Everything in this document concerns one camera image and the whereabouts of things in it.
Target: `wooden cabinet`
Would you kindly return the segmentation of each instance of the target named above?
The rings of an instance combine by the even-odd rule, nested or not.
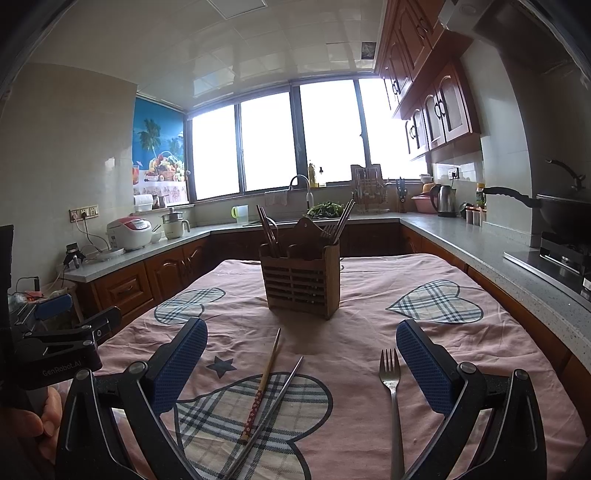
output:
[[[435,45],[443,26],[439,21],[439,12],[445,0],[409,0],[418,17],[418,24],[423,29],[431,46]]]
[[[400,250],[404,255],[419,254],[423,237],[408,227],[400,227]]]
[[[423,106],[420,103],[415,105],[410,119],[405,122],[407,135],[408,155],[411,158],[418,157],[428,150],[427,131],[423,117]]]
[[[203,239],[183,245],[183,256],[187,273],[187,285],[193,283],[206,271],[206,243],[206,240]]]
[[[443,124],[445,142],[472,132],[469,121],[467,95],[460,85],[457,68],[449,63],[433,82],[439,105],[439,117]]]
[[[341,257],[384,257],[397,255],[400,250],[399,223],[362,223],[345,227],[346,247]]]
[[[431,53],[427,34],[421,26],[411,0],[401,0],[394,20],[394,35],[400,41],[400,53],[414,80]]]
[[[162,303],[187,285],[187,264],[182,248],[173,248],[145,261],[154,300]]]

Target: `pan handle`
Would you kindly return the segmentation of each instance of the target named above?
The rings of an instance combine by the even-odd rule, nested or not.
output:
[[[519,193],[517,190],[508,189],[506,187],[486,187],[484,189],[484,194],[507,195],[509,197],[513,197],[514,199],[519,200],[521,203],[528,206],[529,208],[540,208],[542,206],[542,202],[540,200],[530,198],[527,195]]]
[[[558,165],[559,167],[564,168],[567,172],[569,172],[570,176],[574,180],[574,188],[577,190],[582,190],[583,187],[583,180],[587,175],[577,175],[576,172],[570,168],[566,163],[561,162],[560,160],[554,160],[553,158],[549,158],[546,162],[551,163],[552,165]]]

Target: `ceiling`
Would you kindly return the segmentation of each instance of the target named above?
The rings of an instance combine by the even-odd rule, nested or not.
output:
[[[384,0],[265,3],[226,20],[207,0],[79,0],[31,61],[129,80],[185,111],[263,85],[374,68],[361,60],[361,42],[378,41]]]

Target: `bottle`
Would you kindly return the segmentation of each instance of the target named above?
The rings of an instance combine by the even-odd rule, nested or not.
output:
[[[484,194],[484,187],[485,184],[477,183],[476,184],[476,206],[483,208],[486,205],[486,195]]]

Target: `kitchen counter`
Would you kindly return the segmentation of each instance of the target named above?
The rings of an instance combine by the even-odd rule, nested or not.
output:
[[[528,251],[526,245],[503,236],[483,233],[461,218],[440,218],[421,213],[352,215],[349,224],[399,222],[460,258],[518,300],[544,323],[591,372],[591,313],[560,290],[503,257],[505,251]],[[295,222],[279,224],[286,228]],[[88,262],[64,273],[75,282],[91,282],[138,261],[209,235],[228,231],[261,230],[260,225],[198,226],[185,236],[127,252],[106,262]]]

